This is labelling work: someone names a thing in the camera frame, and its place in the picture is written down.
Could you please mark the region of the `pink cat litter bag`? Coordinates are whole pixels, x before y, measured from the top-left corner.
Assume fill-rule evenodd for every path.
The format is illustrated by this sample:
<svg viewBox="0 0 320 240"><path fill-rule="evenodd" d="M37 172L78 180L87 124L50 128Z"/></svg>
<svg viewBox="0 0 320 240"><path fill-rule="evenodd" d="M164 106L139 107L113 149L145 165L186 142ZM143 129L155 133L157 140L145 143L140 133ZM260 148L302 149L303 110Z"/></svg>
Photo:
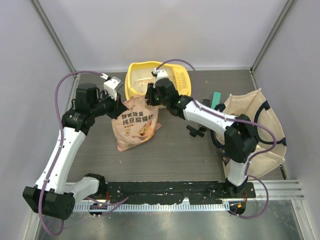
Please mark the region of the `pink cat litter bag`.
<svg viewBox="0 0 320 240"><path fill-rule="evenodd" d="M119 152L150 140L162 126L158 123L159 107L148 105L143 96L135 95L124 105L127 110L111 121Z"/></svg>

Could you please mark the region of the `black bag clip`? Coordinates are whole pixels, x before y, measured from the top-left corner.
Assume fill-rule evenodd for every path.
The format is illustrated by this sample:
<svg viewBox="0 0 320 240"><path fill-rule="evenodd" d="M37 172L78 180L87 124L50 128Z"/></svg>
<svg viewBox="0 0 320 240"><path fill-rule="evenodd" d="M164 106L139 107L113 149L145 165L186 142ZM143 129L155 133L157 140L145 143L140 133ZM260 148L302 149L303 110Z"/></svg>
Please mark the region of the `black bag clip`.
<svg viewBox="0 0 320 240"><path fill-rule="evenodd" d="M199 129L195 129L192 126L187 125L186 128L189 130L189 135L192 137L196 137L196 136L203 137L205 135L206 130L207 130L207 128L204 126L199 127Z"/></svg>

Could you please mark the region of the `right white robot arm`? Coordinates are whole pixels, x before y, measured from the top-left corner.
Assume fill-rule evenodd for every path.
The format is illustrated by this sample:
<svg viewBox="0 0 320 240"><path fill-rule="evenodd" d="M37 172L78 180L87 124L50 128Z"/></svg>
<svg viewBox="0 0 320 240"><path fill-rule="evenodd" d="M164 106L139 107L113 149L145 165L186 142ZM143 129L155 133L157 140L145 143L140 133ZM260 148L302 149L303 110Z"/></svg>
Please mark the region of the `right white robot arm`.
<svg viewBox="0 0 320 240"><path fill-rule="evenodd" d="M226 193L236 198L244 192L248 180L249 156L258 144L255 128L248 116L223 114L190 96L180 95L168 78L149 83L145 98L148 105L162 105L171 115L198 123L223 136L225 154L229 158Z"/></svg>

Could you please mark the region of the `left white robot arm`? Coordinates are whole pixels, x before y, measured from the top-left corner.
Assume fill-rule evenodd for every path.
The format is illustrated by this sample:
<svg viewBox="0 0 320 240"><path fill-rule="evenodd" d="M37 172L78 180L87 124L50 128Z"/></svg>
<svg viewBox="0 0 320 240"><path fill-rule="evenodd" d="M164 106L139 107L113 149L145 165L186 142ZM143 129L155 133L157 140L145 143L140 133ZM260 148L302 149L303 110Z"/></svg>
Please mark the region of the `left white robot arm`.
<svg viewBox="0 0 320 240"><path fill-rule="evenodd" d="M104 115L117 119L127 107L118 93L120 84L108 80L101 91L93 83L79 84L71 108L62 116L63 133L59 135L51 157L34 186L27 186L22 197L33 212L67 220L75 204L86 197L102 199L107 192L102 175L88 173L66 187L67 176L81 144L95 119Z"/></svg>

